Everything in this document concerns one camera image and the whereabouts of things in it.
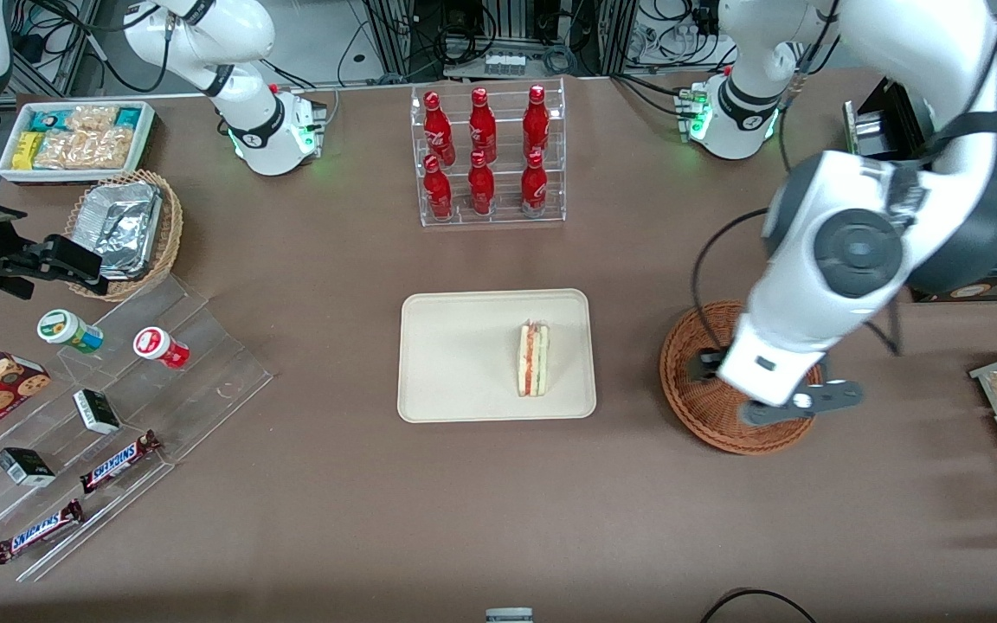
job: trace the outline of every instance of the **aluminum foil container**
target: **aluminum foil container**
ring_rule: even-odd
[[[163,202],[162,190],[147,182],[91,189],[75,218],[72,241],[102,256],[103,277],[141,279],[149,272]]]

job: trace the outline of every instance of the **snickers bar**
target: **snickers bar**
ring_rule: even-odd
[[[113,457],[106,459],[104,464],[96,466],[86,476],[80,476],[80,482],[83,482],[83,494],[88,494],[99,489],[100,486],[118,477],[123,471],[130,469],[130,466],[135,464],[135,462],[145,457],[147,453],[151,453],[151,451],[160,446],[161,442],[156,439],[153,431],[149,430],[147,433],[142,434],[130,446],[122,450],[121,453],[116,453]]]
[[[10,562],[13,557],[20,555],[23,549],[30,547],[33,543],[48,539],[48,536],[60,528],[66,527],[66,525],[72,522],[83,523],[84,521],[86,521],[86,518],[83,517],[83,508],[80,506],[80,501],[72,500],[68,502],[68,505],[64,506],[60,512],[53,514],[53,516],[48,517],[48,519],[37,525],[33,525],[32,528],[24,531],[21,535],[15,536],[9,541],[0,541],[0,564]]]

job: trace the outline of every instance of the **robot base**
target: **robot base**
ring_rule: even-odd
[[[238,157],[261,175],[282,175],[309,158],[320,157],[325,141],[325,109],[292,93],[276,94],[284,104],[284,122],[260,149],[241,145],[230,132]]]
[[[724,82],[724,75],[716,75],[707,82],[692,84],[690,93],[677,96],[676,110],[680,114],[693,115],[693,119],[679,121],[679,134],[684,142],[698,143],[716,157],[745,159],[757,153],[764,141],[775,133],[779,112],[772,114],[767,127],[758,126],[752,131],[739,129],[717,101],[717,89]]]

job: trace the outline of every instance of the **acrylic display stand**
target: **acrylic display stand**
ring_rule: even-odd
[[[544,169],[549,174],[549,185],[546,186],[545,210],[538,218],[530,218],[522,213],[522,172],[525,170],[522,117],[530,102],[530,87],[534,84],[545,87],[545,107],[549,109],[549,149],[544,154]],[[495,176],[495,208],[490,216],[481,216],[472,209],[471,189],[467,185],[467,173],[472,168],[472,140],[467,129],[467,120],[472,114],[471,91],[466,90],[463,84],[433,84],[415,87],[411,92],[410,130],[415,142],[415,177],[418,178],[418,205],[422,226],[531,225],[564,221],[567,216],[564,185],[567,161],[563,80],[487,82],[483,83],[483,87],[486,87],[488,103],[498,122],[498,159],[491,163],[491,171]],[[444,170],[452,184],[450,221],[441,222],[433,218],[426,200],[426,188],[422,185],[422,179],[426,175],[422,159],[428,154],[424,130],[426,107],[422,105],[422,95],[427,91],[435,91],[440,95],[442,110],[452,124],[452,145],[456,149],[456,161]]]
[[[79,498],[87,520],[56,532],[3,565],[19,582],[39,580],[68,553],[90,539],[150,486],[175,469],[191,450],[272,380],[260,362],[214,320],[206,300],[170,276],[149,292],[138,292],[103,316],[100,350],[83,355],[66,347],[45,364],[53,382],[0,422],[0,450],[38,451],[56,478],[44,488],[15,485],[0,466],[0,541],[12,539]],[[169,331],[190,348],[180,370],[136,356],[133,339],[146,326]],[[87,430],[72,395],[80,388],[103,391],[121,429]],[[80,476],[155,431],[161,450],[147,454],[90,496]]]

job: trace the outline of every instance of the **acrylic bottle rack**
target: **acrylic bottle rack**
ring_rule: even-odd
[[[525,170],[522,117],[529,105],[530,87],[545,87],[545,107],[549,109],[549,149],[544,153],[544,170],[549,175],[545,188],[545,210],[538,218],[522,213],[522,172]],[[488,103],[498,126],[498,158],[491,163],[495,177],[495,208],[491,215],[481,216],[472,209],[471,190],[467,173],[471,170],[472,141],[467,120],[472,114],[472,87],[485,87]],[[441,109],[452,124],[452,143],[456,159],[444,169],[452,184],[452,218],[438,221],[428,207],[426,188],[422,185],[426,170],[422,159],[428,154],[426,142],[426,107],[422,95],[433,91],[441,97]],[[415,153],[415,177],[418,178],[418,205],[422,226],[453,225],[526,225],[557,223],[567,216],[565,169],[565,104],[563,80],[495,81],[474,84],[443,83],[415,87],[411,92],[410,129]]]

